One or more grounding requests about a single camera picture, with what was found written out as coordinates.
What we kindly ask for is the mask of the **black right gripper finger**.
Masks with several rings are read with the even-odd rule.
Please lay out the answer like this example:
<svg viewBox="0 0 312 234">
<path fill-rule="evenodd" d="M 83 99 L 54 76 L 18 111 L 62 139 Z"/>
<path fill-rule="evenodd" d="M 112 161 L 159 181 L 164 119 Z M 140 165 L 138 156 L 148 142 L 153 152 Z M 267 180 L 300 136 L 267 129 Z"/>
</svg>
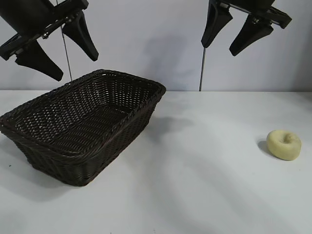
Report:
<svg viewBox="0 0 312 234">
<path fill-rule="evenodd" d="M 208 48 L 217 34 L 229 23 L 233 17 L 227 3 L 209 3 L 207 22 L 201 39 L 203 48 Z"/>
<path fill-rule="evenodd" d="M 247 16 L 243 27 L 230 46 L 231 54 L 237 56 L 252 43 L 270 35 L 273 31 L 271 24 L 268 19 Z"/>
</svg>

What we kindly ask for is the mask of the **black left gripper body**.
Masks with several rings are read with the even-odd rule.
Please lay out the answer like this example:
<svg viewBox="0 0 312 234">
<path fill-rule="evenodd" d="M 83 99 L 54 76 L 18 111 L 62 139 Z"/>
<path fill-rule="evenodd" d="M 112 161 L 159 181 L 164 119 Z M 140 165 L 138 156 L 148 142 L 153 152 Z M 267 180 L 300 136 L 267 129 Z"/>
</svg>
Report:
<svg viewBox="0 0 312 234">
<path fill-rule="evenodd" d="M 53 5 L 49 0 L 2 0 L 0 16 L 17 32 L 0 47 L 4 60 L 17 50 L 49 35 L 70 22 L 79 11 L 87 9 L 86 0 L 65 0 Z"/>
</svg>

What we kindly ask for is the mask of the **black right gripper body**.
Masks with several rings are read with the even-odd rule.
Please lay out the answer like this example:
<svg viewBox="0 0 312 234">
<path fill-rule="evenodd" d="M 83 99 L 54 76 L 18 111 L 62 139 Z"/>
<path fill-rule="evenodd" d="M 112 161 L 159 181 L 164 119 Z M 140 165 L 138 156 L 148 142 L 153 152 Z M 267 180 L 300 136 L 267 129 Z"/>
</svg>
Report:
<svg viewBox="0 0 312 234">
<path fill-rule="evenodd" d="M 263 18 L 285 29 L 292 18 L 285 12 L 273 7 L 275 0 L 210 0 L 217 7 L 229 9 L 233 7 L 242 12 Z"/>
</svg>

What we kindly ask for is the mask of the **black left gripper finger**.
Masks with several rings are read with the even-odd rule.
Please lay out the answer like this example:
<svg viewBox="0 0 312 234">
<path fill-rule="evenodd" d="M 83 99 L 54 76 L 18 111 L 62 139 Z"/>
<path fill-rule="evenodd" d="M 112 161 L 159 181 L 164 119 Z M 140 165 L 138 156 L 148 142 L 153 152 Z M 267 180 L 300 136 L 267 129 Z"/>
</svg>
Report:
<svg viewBox="0 0 312 234">
<path fill-rule="evenodd" d="M 99 53 L 89 34 L 83 11 L 77 12 L 75 17 L 64 25 L 62 32 L 75 42 L 92 61 L 97 61 Z"/>
<path fill-rule="evenodd" d="M 63 71 L 48 57 L 37 41 L 16 51 L 15 63 L 37 70 L 54 80 L 62 80 Z"/>
</svg>

